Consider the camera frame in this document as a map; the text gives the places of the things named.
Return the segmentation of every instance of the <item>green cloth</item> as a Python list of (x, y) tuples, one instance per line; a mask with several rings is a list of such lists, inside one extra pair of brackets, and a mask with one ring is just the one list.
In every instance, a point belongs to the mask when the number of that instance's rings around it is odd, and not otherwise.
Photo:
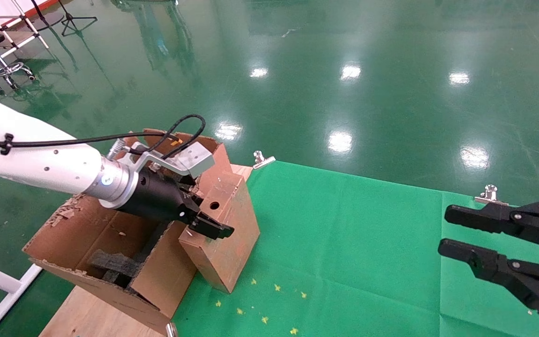
[(197, 274), (180, 336), (539, 336), (536, 312), (437, 252), (448, 237), (539, 263), (537, 245), (444, 221), (472, 197), (285, 162), (248, 187), (259, 241), (233, 294)]

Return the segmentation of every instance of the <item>cardboard scrap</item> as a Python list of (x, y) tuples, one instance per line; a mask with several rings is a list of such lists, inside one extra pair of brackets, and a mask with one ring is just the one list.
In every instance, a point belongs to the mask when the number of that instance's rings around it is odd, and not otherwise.
[(45, 225), (55, 227), (60, 221), (62, 221), (62, 219), (72, 218), (75, 215), (74, 211), (81, 210), (81, 207), (77, 206), (77, 203), (79, 203), (80, 199), (83, 197), (84, 194), (77, 194), (66, 200), (66, 202), (64, 202), (64, 204), (62, 204), (45, 222)]

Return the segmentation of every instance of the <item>robotic arm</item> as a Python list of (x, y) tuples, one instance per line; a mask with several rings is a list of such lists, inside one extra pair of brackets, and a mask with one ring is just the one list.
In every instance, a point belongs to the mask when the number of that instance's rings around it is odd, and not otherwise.
[[(214, 164), (212, 154), (200, 143), (190, 143), (166, 158), (139, 142), (128, 148), (118, 139), (105, 157), (86, 143), (54, 145), (55, 141), (67, 140), (75, 138), (0, 104), (1, 177), (48, 190), (84, 193), (99, 199), (104, 207), (144, 218), (179, 220), (212, 239), (233, 233), (232, 227), (199, 209), (200, 198), (181, 190), (176, 180), (146, 167), (152, 162), (155, 167), (194, 179)], [(122, 151), (131, 154), (114, 160)]]

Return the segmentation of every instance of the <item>cardboard box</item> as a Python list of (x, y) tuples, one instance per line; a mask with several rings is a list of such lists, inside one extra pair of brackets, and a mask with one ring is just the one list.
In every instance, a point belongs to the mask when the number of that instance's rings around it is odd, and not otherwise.
[[(190, 137), (188, 134), (178, 136), (181, 139)], [(148, 137), (146, 140), (151, 143), (156, 139), (158, 137)], [(223, 144), (208, 137), (199, 137), (197, 141), (213, 153), (216, 161), (197, 180), (195, 192), (205, 197), (216, 189), (216, 183), (222, 179), (220, 175), (225, 171), (229, 173), (231, 167)], [(169, 150), (169, 143), (163, 143), (159, 151)], [(240, 188), (240, 191), (240, 194), (244, 191), (248, 198), (246, 190)], [(252, 206), (246, 210), (249, 216), (251, 212)], [(231, 214), (238, 213), (235, 209), (231, 211)], [(227, 222), (232, 224), (228, 213), (220, 215), (227, 217)], [(164, 334), (165, 324), (170, 322), (197, 271), (178, 241), (186, 228), (185, 224), (174, 221), (161, 234), (127, 288), (103, 281), (101, 278), (105, 271), (88, 263), (92, 254), (99, 249), (109, 254), (135, 256), (147, 245), (158, 225), (156, 221), (106, 209), (95, 198), (76, 195), (47, 220), (23, 251), (30, 255), (30, 260), (36, 265), (81, 286), (135, 320)]]

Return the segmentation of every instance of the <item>black robotic claw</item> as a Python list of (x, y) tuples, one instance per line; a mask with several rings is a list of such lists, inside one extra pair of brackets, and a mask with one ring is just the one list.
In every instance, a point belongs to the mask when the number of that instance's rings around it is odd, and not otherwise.
[(442, 239), (438, 252), (466, 262), (476, 278), (504, 286), (526, 307), (539, 313), (539, 264), (508, 260), (491, 249), (451, 239)]
[(539, 203), (511, 207), (489, 203), (481, 210), (450, 205), (444, 219), (490, 233), (505, 233), (539, 244)]
[(197, 215), (189, 228), (214, 240), (229, 237), (234, 232), (233, 227), (220, 224), (203, 212)]

